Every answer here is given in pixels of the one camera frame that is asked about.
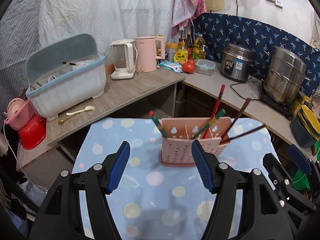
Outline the black induction cooker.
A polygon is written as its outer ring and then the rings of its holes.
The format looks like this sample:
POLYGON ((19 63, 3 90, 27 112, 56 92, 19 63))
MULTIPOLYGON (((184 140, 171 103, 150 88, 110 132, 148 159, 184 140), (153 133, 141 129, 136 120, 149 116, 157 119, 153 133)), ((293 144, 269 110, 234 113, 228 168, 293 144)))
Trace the black induction cooker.
POLYGON ((266 104, 268 107, 271 107, 273 110, 284 116, 287 120, 291 120, 293 117, 291 109, 289 107, 284 106, 275 100, 273 100, 265 90, 262 88, 260 92, 260 99, 262 103, 266 104))

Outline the pink plastic utensil holder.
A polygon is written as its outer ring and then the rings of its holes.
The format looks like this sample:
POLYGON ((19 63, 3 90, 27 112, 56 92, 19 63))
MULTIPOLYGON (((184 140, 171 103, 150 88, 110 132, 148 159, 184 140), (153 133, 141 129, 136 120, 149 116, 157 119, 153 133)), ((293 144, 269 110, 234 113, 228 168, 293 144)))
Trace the pink plastic utensil holder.
MULTIPOLYGON (((171 167, 195 166, 191 153, 192 137, 208 121, 208 118, 163 118, 161 124, 169 137, 162 137, 161 164, 171 167)), ((218 157, 228 144, 228 136, 222 138, 221 135, 231 123, 231 118, 221 117, 212 124, 205 137, 200 135, 197 138, 202 148, 218 157)))

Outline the stainless steel steamer pot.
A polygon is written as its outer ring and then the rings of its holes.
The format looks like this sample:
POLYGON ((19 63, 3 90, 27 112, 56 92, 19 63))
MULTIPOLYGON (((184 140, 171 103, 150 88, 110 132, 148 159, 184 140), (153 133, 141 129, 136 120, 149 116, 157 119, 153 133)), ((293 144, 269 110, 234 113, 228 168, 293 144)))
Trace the stainless steel steamer pot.
POLYGON ((306 76, 306 64, 288 49, 274 46, 268 55, 268 74, 264 81, 267 95, 279 104, 290 105, 296 98, 306 76))

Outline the small gold spoon on counter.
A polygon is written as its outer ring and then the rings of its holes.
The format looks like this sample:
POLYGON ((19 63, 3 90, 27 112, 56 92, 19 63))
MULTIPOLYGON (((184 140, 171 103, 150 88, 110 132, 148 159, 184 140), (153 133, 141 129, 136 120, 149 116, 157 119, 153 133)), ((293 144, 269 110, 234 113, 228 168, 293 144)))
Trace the small gold spoon on counter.
POLYGON ((71 117, 72 117, 72 116, 69 116, 68 118, 65 118, 65 119, 63 119, 63 120, 58 121, 58 124, 59 124, 59 125, 64 124, 64 123, 65 123, 67 120, 69 120, 71 117))

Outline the silver rice cooker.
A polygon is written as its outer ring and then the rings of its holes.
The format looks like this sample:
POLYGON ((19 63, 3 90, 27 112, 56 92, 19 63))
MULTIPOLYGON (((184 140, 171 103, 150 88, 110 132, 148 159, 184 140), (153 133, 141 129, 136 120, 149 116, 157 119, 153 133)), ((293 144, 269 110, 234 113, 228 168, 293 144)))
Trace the silver rice cooker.
POLYGON ((227 43, 223 51, 220 73, 234 81, 246 82, 254 64, 254 53, 246 47, 227 43))

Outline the yellow lidded tin can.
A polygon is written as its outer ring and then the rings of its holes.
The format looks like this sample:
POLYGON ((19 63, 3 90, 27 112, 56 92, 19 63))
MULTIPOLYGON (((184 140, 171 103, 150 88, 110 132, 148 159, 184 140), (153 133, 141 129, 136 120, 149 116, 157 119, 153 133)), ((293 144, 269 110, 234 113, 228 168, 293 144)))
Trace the yellow lidded tin can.
POLYGON ((178 43, 166 43, 165 44, 165 51, 168 55, 168 61, 174 62, 174 55, 178 50, 179 44, 178 43))

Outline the dark maroon chopstick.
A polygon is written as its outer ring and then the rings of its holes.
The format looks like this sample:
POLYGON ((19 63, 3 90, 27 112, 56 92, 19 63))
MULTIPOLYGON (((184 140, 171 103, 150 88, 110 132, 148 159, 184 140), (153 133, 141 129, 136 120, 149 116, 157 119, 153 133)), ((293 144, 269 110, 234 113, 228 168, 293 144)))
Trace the dark maroon chopstick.
POLYGON ((240 135, 236 135, 236 136, 231 137, 231 138, 229 138, 229 139, 223 140, 223 141, 220 142, 220 144, 229 143, 229 142, 232 141, 232 140, 239 139, 239 138, 244 137, 244 136, 246 136, 246 135, 252 134, 252 133, 257 132, 257 131, 265 128, 265 127, 266 127, 266 125, 265 125, 265 124, 262 124, 262 125, 260 125, 259 127, 256 127, 256 128, 254 128, 254 129, 251 129, 251 130, 249 130, 249 131, 247 131, 247 132, 245 132, 245 133, 242 133, 242 134, 240 134, 240 135))

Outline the green chopstick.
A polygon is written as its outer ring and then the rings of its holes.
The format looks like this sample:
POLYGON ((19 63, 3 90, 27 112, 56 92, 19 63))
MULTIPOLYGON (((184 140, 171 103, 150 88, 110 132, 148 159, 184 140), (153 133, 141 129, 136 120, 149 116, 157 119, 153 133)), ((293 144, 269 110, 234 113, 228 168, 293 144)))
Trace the green chopstick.
POLYGON ((226 111, 221 109, 213 118, 211 118, 197 133, 195 133, 191 139, 198 138, 201 134, 203 134, 207 129, 210 128, 212 124, 214 124, 217 120, 219 120, 222 116, 224 116, 226 111))
POLYGON ((165 137, 165 138, 168 138, 169 137, 168 133, 165 131, 164 127, 160 123, 160 121, 157 118, 157 116, 155 115, 154 111, 149 111, 148 112, 148 116, 151 118, 151 120, 153 121, 155 126, 158 128, 158 130, 160 131, 161 135, 163 135, 163 137, 165 137))

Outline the red plastic basin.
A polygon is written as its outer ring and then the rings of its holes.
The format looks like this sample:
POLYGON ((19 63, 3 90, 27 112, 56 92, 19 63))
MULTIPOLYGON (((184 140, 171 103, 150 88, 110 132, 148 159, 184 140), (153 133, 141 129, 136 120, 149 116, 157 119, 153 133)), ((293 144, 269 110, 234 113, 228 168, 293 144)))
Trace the red plastic basin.
POLYGON ((44 140, 46 137, 46 123, 46 118, 35 114, 33 118, 19 130, 18 135, 24 149, 31 150, 44 140))

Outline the stacked yellow green bowls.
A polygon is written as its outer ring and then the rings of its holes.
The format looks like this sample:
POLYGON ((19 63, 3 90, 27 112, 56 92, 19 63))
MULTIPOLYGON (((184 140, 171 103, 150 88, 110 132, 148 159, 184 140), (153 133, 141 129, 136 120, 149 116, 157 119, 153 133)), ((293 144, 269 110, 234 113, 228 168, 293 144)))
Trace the stacked yellow green bowls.
POLYGON ((319 120, 307 106, 295 101, 293 104, 292 132, 301 148, 310 148, 319 141, 319 120))

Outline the wet wipes packet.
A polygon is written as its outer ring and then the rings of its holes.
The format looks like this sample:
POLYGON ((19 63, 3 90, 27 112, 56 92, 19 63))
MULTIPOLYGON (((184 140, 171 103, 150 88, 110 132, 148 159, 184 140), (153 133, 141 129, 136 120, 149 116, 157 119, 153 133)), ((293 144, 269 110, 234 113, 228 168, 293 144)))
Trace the wet wipes packet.
POLYGON ((159 67, 170 70, 175 73, 182 73, 182 66, 179 63, 174 62, 161 62, 158 64, 159 67))

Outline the red tomato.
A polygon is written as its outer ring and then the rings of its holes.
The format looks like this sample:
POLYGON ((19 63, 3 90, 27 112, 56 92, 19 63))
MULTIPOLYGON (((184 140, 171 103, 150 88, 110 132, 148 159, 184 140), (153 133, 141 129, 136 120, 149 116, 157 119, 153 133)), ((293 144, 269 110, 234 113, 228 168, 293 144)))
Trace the red tomato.
POLYGON ((182 71, 184 73, 193 74, 195 72, 195 70, 196 70, 195 61, 192 59, 189 59, 187 62, 185 62, 182 65, 182 71))

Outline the light blue patterned tablecloth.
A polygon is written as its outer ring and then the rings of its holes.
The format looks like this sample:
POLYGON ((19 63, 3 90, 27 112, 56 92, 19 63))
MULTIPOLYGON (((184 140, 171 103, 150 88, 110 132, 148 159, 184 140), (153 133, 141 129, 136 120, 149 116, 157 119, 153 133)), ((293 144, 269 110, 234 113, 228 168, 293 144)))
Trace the light blue patterned tablecloth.
MULTIPOLYGON (((235 170, 263 167, 276 156, 266 128, 230 142, 218 157, 235 170)), ((161 134, 150 119, 105 118, 91 125, 72 173, 83 172, 130 143, 130 159, 118 188, 107 197, 122 239, 201 239, 216 195, 204 188, 196 167, 167 167, 160 162, 161 134)))

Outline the white dish drainer box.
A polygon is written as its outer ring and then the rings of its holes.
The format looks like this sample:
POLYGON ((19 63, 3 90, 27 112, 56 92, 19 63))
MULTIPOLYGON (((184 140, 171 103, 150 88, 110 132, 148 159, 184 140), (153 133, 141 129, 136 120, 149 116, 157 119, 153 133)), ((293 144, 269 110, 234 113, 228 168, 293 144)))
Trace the white dish drainer box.
POLYGON ((26 96, 48 120, 104 93, 105 57, 92 35, 79 34, 52 43, 31 54, 25 67, 26 96))

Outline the pink electric kettle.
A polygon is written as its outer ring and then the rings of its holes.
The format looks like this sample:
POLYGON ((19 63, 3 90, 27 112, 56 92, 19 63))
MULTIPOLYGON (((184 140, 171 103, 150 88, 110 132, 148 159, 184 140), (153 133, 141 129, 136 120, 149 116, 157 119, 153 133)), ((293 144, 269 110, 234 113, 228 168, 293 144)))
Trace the pink electric kettle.
POLYGON ((137 49, 137 71, 153 72, 157 69, 157 60, 165 59, 163 36, 144 36, 135 38, 137 49))

